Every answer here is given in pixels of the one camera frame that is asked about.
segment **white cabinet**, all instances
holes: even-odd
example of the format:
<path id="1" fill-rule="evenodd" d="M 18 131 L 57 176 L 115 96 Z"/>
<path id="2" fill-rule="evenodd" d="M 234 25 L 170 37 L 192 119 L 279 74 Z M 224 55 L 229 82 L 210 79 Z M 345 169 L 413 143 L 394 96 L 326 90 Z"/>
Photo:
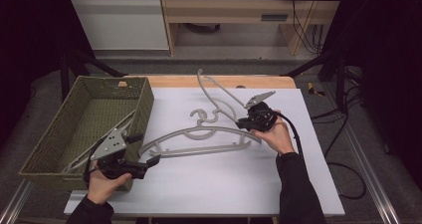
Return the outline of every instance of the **white cabinet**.
<path id="1" fill-rule="evenodd" d="M 160 0 L 72 0 L 93 50 L 168 50 Z"/>

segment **basket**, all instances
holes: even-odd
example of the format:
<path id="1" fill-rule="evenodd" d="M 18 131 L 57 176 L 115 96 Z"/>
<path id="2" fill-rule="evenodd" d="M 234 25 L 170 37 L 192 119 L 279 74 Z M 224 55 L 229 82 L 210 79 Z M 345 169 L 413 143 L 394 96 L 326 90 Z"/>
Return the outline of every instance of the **basket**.
<path id="1" fill-rule="evenodd" d="M 153 101 L 148 78 L 78 77 L 19 175 L 45 188 L 86 190 L 84 165 L 72 173 L 62 170 L 133 110 L 127 135 L 145 133 Z M 141 146 L 142 140 L 130 144 L 125 159 L 139 161 Z"/>

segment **table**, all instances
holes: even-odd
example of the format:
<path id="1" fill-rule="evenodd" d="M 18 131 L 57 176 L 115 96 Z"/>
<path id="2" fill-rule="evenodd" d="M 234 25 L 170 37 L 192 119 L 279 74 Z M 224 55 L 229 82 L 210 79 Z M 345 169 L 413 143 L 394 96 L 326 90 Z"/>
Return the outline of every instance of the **table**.
<path id="1" fill-rule="evenodd" d="M 190 105 L 198 105 L 201 100 L 198 98 L 205 97 L 200 89 L 192 88 L 198 87 L 195 76 L 148 78 L 155 101 L 144 143 L 151 141 L 160 132 L 166 134 L 174 129 L 173 121 L 157 118 L 158 115 L 169 115 L 172 120 L 177 118 L 178 125 L 184 126 L 183 119 L 186 119 L 185 113 L 191 111 Z M 267 76 L 213 78 L 241 100 L 261 94 L 269 88 L 276 91 L 274 98 L 268 98 L 266 102 L 270 107 L 280 107 L 296 124 L 310 179 L 323 213 L 327 216 L 343 215 L 344 210 L 317 143 L 305 102 L 300 90 L 295 89 L 294 81 L 291 78 Z M 247 89 L 229 89 L 238 86 Z M 208 91 L 211 96 L 221 94 L 220 89 L 210 88 Z M 284 94 L 283 99 L 289 102 L 283 104 L 287 106 L 278 105 L 280 96 L 277 97 L 277 94 Z M 184 99 L 169 102 L 181 96 Z M 168 112 L 166 106 L 172 106 L 177 112 Z M 225 124 L 232 123 L 227 118 L 220 117 L 219 122 L 220 119 Z M 115 193 L 109 203 L 113 206 L 115 215 L 136 217 L 276 216 L 279 211 L 281 185 L 275 157 L 276 153 L 265 143 L 252 143 L 238 151 L 161 158 L 158 165 L 148 170 L 143 180 L 134 180 L 130 192 Z M 65 213 L 72 213 L 85 194 L 85 191 L 74 191 Z"/>

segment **floor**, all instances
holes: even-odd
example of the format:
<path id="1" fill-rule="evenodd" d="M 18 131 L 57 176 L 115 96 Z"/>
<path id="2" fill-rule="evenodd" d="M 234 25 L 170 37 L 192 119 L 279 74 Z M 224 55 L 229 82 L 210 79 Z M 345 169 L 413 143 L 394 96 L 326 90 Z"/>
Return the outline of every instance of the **floor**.
<path id="1" fill-rule="evenodd" d="M 283 40 L 278 26 L 274 25 L 222 25 L 215 33 L 192 31 L 182 26 L 177 40 L 176 53 L 173 57 L 162 52 L 107 53 L 99 52 L 98 56 L 111 67 L 131 74 L 195 74 L 198 68 L 208 71 L 208 74 L 227 75 L 279 75 L 285 74 L 306 61 L 315 54 L 302 49 L 292 57 Z M 101 71 L 89 67 L 101 75 Z M 316 73 L 319 67 L 312 68 L 295 78 L 302 90 L 310 116 L 315 116 L 334 109 L 329 97 L 333 90 L 333 82 L 320 83 Z M 309 83 L 315 91 L 324 92 L 324 96 L 309 92 Z M 346 87 L 355 84 L 346 82 Z M 33 84 L 33 97 L 22 114 L 7 143 L 1 147 L 0 177 L 7 180 L 2 183 L 0 191 L 0 209 L 4 210 L 12 198 L 22 178 L 17 175 L 21 165 L 31 153 L 38 139 L 48 127 L 61 105 L 60 75 L 58 72 L 47 75 Z M 359 95 L 359 89 L 350 92 L 350 98 Z M 362 198 L 353 200 L 341 197 L 345 216 L 327 217 L 328 223 L 422 223 L 422 194 L 412 182 L 398 157 L 387 155 L 383 149 L 382 138 L 376 126 L 364 107 L 362 100 L 354 100 L 349 108 L 347 124 L 356 135 L 359 145 L 369 157 L 376 176 L 379 178 L 394 212 L 400 222 L 382 220 L 374 202 L 374 193 L 367 191 Z M 343 114 L 334 112 L 325 118 L 315 120 L 315 130 L 322 150 L 327 150 L 329 144 L 340 129 Z M 327 161 L 340 162 L 359 170 L 353 156 L 350 136 L 343 131 L 329 152 Z M 359 178 L 348 169 L 341 166 L 331 166 L 331 174 L 339 193 L 358 196 L 363 190 Z M 19 223 L 28 222 L 24 218 L 47 218 L 38 223 L 59 223 L 57 219 L 65 220 L 63 214 L 68 192 L 45 190 L 34 186 L 27 202 L 19 215 Z"/>

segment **sleeve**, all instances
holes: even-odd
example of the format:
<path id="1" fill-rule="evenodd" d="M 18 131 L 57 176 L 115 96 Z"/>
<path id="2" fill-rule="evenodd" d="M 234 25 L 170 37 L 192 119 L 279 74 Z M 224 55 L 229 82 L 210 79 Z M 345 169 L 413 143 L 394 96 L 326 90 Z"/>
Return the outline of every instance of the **sleeve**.
<path id="1" fill-rule="evenodd" d="M 301 157 L 295 152 L 286 153 L 278 155 L 276 163 L 283 185 L 279 223 L 325 223 L 317 193 Z"/>
<path id="2" fill-rule="evenodd" d="M 113 213 L 114 210 L 107 202 L 104 205 L 97 205 L 85 196 L 66 223 L 111 224 Z"/>

